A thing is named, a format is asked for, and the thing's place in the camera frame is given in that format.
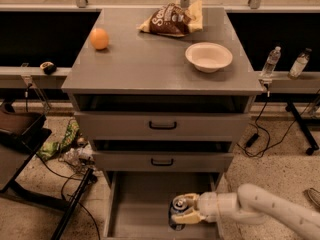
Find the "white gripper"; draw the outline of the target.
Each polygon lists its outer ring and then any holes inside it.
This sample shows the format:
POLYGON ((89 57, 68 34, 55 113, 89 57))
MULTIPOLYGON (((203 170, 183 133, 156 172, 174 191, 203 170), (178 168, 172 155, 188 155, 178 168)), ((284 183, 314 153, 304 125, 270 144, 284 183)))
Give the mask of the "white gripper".
POLYGON ((200 196, 196 193, 184 194, 181 202, 191 208, 184 212, 172 213, 171 219, 176 224, 197 224, 201 220, 212 223, 219 217, 218 195, 215 192, 205 192, 200 196), (196 203, 198 210, 192 207, 196 203))

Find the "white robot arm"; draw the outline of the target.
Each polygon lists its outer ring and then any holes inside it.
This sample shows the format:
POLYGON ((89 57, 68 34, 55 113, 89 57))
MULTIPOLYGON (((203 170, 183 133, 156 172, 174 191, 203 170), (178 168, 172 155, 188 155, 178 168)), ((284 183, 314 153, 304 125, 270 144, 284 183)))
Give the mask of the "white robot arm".
POLYGON ((242 184, 236 192, 176 196, 169 208, 171 227, 180 230, 186 224, 216 222, 228 217, 244 224, 262 224, 268 215, 305 240, 320 240, 320 213, 280 198, 253 184, 242 184))

